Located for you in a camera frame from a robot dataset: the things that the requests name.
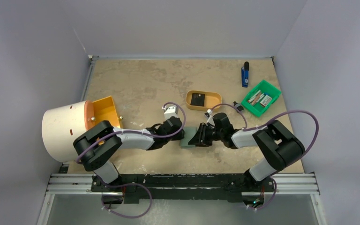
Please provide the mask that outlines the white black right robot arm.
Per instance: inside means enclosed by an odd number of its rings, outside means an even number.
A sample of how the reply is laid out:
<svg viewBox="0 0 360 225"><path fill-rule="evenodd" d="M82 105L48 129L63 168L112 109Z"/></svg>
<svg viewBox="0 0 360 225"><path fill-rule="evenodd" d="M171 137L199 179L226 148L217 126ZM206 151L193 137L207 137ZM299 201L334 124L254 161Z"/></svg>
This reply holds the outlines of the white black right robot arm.
<svg viewBox="0 0 360 225"><path fill-rule="evenodd" d="M210 147L214 141L221 141L230 149L253 146L260 149L263 159L245 172L244 184L251 191L257 190L265 178L282 171L305 153L301 141L280 121L274 120L262 128L244 131L235 129L224 112L211 116L207 123L201 123L188 144Z"/></svg>

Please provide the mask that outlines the black credit card stack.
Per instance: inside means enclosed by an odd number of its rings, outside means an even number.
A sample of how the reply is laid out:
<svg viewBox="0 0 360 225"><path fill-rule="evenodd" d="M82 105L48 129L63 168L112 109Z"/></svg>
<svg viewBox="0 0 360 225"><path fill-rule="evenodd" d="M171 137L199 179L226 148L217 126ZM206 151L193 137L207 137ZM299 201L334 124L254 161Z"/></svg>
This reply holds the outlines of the black credit card stack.
<svg viewBox="0 0 360 225"><path fill-rule="evenodd" d="M205 105L205 94L203 93L192 93L190 105L204 107Z"/></svg>

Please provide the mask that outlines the grey-green card holder wallet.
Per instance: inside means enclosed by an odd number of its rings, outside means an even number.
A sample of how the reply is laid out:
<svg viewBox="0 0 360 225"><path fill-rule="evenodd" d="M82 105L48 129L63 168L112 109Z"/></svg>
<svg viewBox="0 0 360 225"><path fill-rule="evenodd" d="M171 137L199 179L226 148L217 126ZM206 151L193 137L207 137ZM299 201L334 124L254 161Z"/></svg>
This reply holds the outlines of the grey-green card holder wallet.
<svg viewBox="0 0 360 225"><path fill-rule="evenodd" d="M197 132L196 127L184 127L184 138L180 140L180 147L182 149L195 148L195 144L189 144L191 139L195 136Z"/></svg>

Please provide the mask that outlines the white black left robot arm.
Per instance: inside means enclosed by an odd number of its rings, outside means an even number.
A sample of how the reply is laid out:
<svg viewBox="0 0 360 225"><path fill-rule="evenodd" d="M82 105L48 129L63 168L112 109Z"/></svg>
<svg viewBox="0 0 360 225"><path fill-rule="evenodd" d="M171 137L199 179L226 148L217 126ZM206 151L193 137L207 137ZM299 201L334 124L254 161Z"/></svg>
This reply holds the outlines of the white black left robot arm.
<svg viewBox="0 0 360 225"><path fill-rule="evenodd" d="M103 186L114 192L121 186L120 174L110 161L116 151L160 149L170 141L181 140L183 127L181 120L174 116L142 130L121 129L104 120L74 140L73 147L78 154L75 161L86 171L94 172Z"/></svg>

